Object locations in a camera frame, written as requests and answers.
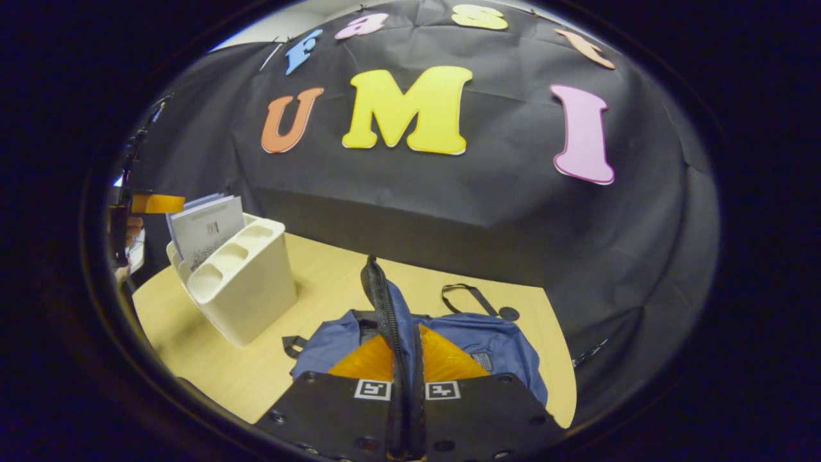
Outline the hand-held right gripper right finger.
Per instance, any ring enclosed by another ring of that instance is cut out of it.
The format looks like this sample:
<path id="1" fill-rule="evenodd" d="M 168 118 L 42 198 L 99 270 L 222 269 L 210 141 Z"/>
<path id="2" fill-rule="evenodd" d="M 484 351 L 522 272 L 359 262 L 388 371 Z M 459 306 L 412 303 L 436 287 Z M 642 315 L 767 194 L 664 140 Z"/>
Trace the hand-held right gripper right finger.
<path id="1" fill-rule="evenodd" d="M 490 375 L 433 330 L 422 327 L 425 461 L 522 461 L 565 430 L 519 378 Z"/>

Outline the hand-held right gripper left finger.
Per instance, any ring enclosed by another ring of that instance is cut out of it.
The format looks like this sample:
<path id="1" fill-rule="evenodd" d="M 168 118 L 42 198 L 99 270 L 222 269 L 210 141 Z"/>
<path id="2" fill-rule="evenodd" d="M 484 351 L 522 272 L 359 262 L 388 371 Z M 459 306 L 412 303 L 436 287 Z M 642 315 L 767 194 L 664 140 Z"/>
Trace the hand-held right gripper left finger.
<path id="1" fill-rule="evenodd" d="M 335 461 L 387 461 L 394 457 L 392 417 L 394 354 L 381 334 L 355 342 L 355 353 L 378 353 L 388 378 L 367 379 L 304 366 L 291 386 L 258 419 L 259 430 L 309 456 Z"/>

